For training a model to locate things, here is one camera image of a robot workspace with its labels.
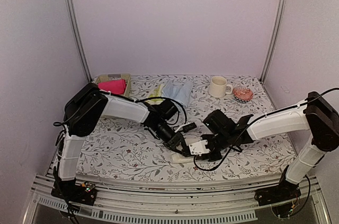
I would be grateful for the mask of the cream towel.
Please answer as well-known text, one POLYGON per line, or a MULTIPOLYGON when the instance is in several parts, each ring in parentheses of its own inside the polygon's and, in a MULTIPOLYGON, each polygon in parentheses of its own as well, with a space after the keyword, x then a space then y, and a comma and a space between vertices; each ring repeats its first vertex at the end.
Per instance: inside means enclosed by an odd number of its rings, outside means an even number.
MULTIPOLYGON (((188 136, 185 138, 185 142, 187 145, 195 143, 200 141, 201 138, 198 138, 197 136, 188 136)), ((183 155, 179 153, 172 153, 171 154, 171 163, 172 164, 185 164, 185 163, 192 163, 193 162, 193 156, 184 157, 183 155)))

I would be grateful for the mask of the pink towel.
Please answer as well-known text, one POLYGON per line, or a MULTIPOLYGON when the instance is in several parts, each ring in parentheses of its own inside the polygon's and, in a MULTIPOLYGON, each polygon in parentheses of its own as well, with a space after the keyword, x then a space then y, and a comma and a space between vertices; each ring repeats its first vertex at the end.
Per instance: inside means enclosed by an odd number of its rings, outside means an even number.
POLYGON ((121 95, 125 92, 127 85, 124 79, 117 79, 107 82, 100 82, 98 87, 103 91, 121 95))

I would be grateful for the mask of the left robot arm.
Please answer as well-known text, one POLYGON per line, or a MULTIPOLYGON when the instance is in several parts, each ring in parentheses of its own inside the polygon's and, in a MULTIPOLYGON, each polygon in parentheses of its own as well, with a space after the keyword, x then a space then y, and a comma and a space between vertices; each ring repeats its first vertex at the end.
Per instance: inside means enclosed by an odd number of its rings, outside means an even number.
POLYGON ((184 110, 177 100, 160 97, 161 103, 150 104, 149 99, 133 100, 123 95, 99 89, 94 83, 85 85, 67 102, 64 119, 53 126, 62 127, 59 138, 61 150, 56 167, 56 178, 60 181, 58 191, 68 200, 75 199, 79 189, 75 185, 76 166, 83 143, 102 119, 122 119, 141 124, 163 145, 184 157, 190 156, 189 147, 179 129, 173 129, 168 121, 184 110))

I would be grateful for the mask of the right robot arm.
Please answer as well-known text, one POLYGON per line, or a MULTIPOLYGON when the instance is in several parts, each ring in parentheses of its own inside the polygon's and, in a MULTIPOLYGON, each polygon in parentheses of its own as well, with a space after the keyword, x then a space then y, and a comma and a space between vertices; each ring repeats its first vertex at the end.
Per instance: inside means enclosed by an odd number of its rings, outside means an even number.
POLYGON ((262 115, 245 115, 234 121, 221 110, 210 113, 203 121, 209 135, 192 147, 198 155, 220 153, 226 148, 239 149, 270 136, 308 131, 309 139, 295 160, 289 164, 280 185, 274 188, 279 201, 294 193, 303 177, 328 153, 338 148, 338 111, 322 94, 310 92, 306 99, 262 115))

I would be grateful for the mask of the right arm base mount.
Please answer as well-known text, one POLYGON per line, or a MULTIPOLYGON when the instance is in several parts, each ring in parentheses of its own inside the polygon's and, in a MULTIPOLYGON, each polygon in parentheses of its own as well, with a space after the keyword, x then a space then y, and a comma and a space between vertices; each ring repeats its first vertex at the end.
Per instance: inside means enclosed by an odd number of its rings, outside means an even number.
POLYGON ((301 192, 299 186, 281 183, 276 186, 256 190, 254 199, 258 202, 259 206, 289 201, 288 203, 273 206, 271 208, 273 214, 282 219, 288 218, 293 214, 296 202, 300 196, 301 192))

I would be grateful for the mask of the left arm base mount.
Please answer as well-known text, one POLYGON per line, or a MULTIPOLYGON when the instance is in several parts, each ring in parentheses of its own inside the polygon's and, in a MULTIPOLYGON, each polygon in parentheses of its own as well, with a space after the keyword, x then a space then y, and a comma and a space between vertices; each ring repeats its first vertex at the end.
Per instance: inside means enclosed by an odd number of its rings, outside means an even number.
POLYGON ((51 195, 65 200, 93 206, 97 196, 97 189, 90 189, 82 185, 77 185, 75 181, 54 182, 51 195))

